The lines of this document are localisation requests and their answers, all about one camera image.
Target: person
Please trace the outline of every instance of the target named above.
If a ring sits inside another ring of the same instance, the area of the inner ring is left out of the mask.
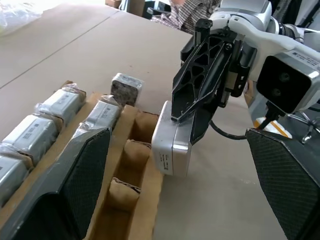
[[[171,13],[153,16],[151,21],[193,34],[199,19],[208,19],[221,0],[169,0]]]

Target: table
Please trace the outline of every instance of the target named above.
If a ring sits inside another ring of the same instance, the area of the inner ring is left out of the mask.
[[[118,72],[142,79],[138,107],[159,113],[171,99],[180,50],[189,38],[107,6],[63,4],[46,11],[0,38],[0,139],[66,80],[88,93],[109,93]],[[252,126],[244,98],[231,98],[214,122],[243,134]],[[286,239],[246,141],[207,130],[193,147],[187,178],[164,178],[153,239]]]

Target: beige table surface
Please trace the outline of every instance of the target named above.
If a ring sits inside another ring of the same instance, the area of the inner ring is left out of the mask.
[[[109,93],[121,72],[145,81],[138,107],[159,113],[171,99],[180,50],[190,35],[107,6],[60,5],[0,38],[0,139],[66,80]],[[252,126],[243,97],[219,109],[232,134]],[[164,178],[154,240],[284,240],[259,185],[249,145],[208,129],[187,178]]]

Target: black cable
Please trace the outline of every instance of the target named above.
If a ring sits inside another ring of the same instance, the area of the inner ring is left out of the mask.
[[[312,106],[309,107],[309,110],[312,110],[312,111],[320,113],[320,109],[319,108],[315,108],[315,107],[312,107]]]
[[[220,128],[218,128],[214,122],[211,120],[210,121],[210,126],[220,135],[228,138],[228,139],[232,139],[232,140],[244,140],[247,139],[247,137],[245,135],[241,135],[241,136],[237,136],[237,135],[233,135],[233,134],[229,134],[226,133],[225,131],[222,131]]]
[[[257,127],[257,129],[263,130],[269,123],[273,120],[269,117],[266,117],[265,120]]]

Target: white plastic bag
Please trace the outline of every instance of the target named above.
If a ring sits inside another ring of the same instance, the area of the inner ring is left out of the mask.
[[[33,2],[0,0],[0,36],[12,33],[40,18],[42,13],[42,9]]]

